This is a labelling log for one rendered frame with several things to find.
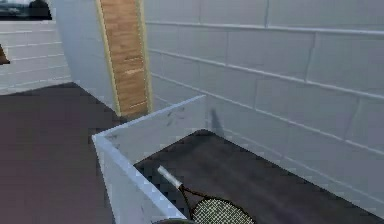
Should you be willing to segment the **brown wooden object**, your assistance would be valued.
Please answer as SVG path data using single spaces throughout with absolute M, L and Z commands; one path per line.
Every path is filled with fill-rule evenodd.
M 10 61 L 7 59 L 6 54 L 0 44 L 0 65 L 10 64 Z

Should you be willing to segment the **white low cabinet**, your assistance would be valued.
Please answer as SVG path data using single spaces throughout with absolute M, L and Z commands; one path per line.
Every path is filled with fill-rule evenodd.
M 205 128 L 205 112 L 200 95 L 92 136 L 116 224 L 185 218 L 135 164 Z

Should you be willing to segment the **tennis racket with white grip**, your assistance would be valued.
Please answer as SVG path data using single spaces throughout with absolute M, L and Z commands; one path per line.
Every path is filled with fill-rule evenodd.
M 196 224 L 257 224 L 252 216 L 232 201 L 186 187 L 163 166 L 159 166 L 157 172 L 181 193 L 189 219 Z

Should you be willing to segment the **dark window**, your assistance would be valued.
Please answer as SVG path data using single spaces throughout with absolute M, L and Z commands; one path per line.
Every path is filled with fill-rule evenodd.
M 0 21 L 44 21 L 52 14 L 46 0 L 0 0 Z

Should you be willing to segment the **wooden room door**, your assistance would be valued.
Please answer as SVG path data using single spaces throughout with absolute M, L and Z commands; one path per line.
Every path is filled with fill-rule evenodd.
M 136 118 L 151 110 L 144 0 L 96 0 L 116 113 Z

